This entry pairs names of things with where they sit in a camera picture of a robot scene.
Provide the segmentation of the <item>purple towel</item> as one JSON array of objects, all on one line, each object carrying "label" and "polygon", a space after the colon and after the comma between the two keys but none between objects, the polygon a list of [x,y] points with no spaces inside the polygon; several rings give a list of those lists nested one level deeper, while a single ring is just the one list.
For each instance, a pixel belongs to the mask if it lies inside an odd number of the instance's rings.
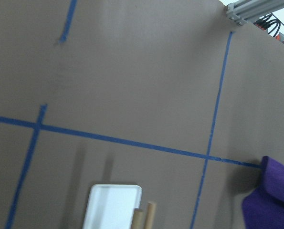
[{"label": "purple towel", "polygon": [[264,156],[259,186],[242,202],[247,229],[284,229],[284,165]]}]

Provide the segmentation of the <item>right wooden rack dowel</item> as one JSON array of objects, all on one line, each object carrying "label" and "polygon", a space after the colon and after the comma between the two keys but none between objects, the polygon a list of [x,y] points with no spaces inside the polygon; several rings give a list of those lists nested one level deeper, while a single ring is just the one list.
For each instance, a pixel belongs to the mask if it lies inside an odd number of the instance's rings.
[{"label": "right wooden rack dowel", "polygon": [[152,229],[155,219],[155,213],[157,209],[157,203],[154,201],[150,201],[147,204],[147,212],[144,222],[144,229]]}]

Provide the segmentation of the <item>wooden rack dowel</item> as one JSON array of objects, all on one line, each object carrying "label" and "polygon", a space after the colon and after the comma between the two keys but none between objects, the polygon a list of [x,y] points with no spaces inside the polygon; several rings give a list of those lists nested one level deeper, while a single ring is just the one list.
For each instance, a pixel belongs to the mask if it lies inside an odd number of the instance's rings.
[{"label": "wooden rack dowel", "polygon": [[134,209],[132,222],[131,222],[131,229],[142,229],[143,218],[144,218],[144,211],[139,208]]},{"label": "wooden rack dowel", "polygon": [[155,213],[157,209],[157,203],[154,201],[150,201],[147,204],[147,212],[144,222],[144,229],[152,229],[155,219]]}]

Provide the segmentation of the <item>white rack base tray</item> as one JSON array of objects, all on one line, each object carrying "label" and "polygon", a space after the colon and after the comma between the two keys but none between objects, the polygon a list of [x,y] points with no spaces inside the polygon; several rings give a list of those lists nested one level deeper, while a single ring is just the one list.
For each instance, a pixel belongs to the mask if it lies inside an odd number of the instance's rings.
[{"label": "white rack base tray", "polygon": [[139,208],[142,188],[128,184],[95,184],[91,187],[82,228],[129,229]]}]

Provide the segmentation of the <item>left wooden rack dowel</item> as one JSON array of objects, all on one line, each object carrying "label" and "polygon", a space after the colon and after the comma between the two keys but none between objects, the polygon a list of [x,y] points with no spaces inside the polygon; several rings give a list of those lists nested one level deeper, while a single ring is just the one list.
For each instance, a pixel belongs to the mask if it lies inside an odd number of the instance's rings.
[{"label": "left wooden rack dowel", "polygon": [[131,229],[142,229],[143,218],[144,218],[144,211],[139,208],[134,209],[132,222],[131,222]]}]

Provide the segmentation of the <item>long blue tape line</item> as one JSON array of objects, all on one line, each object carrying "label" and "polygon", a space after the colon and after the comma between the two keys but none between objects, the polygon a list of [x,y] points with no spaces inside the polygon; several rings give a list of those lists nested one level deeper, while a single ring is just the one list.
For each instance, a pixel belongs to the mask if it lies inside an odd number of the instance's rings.
[{"label": "long blue tape line", "polygon": [[[28,122],[28,121],[23,121],[23,120],[19,120],[19,119],[7,118],[7,117],[3,117],[3,116],[0,116],[0,123],[15,125],[15,126],[21,126],[21,127],[26,127],[26,128],[35,128],[36,127],[36,123],[34,123],[34,122]],[[178,149],[174,149],[174,148],[157,146],[157,145],[152,145],[152,144],[147,144],[147,143],[142,143],[142,142],[137,142],[137,141],[131,141],[131,140],[126,140],[126,139],[121,139],[121,138],[116,138],[116,137],[110,137],[110,136],[98,135],[98,134],[93,134],[93,133],[88,133],[88,132],[83,132],[83,131],[78,131],[78,130],[61,128],[61,127],[57,127],[57,126],[53,126],[53,125],[40,124],[40,130],[64,134],[64,135],[72,135],[72,136],[90,138],[90,139],[95,139],[95,140],[100,140],[100,141],[112,142],[112,143],[122,144],[122,145],[126,145],[126,146],[134,146],[134,147],[146,148],[146,149],[151,149],[151,150],[157,150],[157,151],[161,151],[161,152],[168,152],[168,153],[177,154],[177,155],[196,157],[196,158],[207,159],[207,160],[211,160],[211,161],[217,161],[217,162],[239,165],[239,166],[244,166],[244,167],[253,167],[253,168],[260,168],[261,167],[259,164],[241,162],[241,161],[221,158],[221,157],[217,157],[217,156],[210,156],[210,155],[206,155],[206,154],[200,154],[200,153],[194,153],[194,152],[190,152],[190,151],[178,150]]]}]

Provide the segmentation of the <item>aluminium frame bracket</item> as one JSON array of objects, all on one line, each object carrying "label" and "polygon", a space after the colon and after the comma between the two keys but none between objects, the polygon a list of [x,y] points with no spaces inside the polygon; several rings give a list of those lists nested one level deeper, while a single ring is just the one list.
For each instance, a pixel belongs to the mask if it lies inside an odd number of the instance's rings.
[{"label": "aluminium frame bracket", "polygon": [[226,17],[239,26],[284,8],[284,0],[238,0],[226,6]]}]

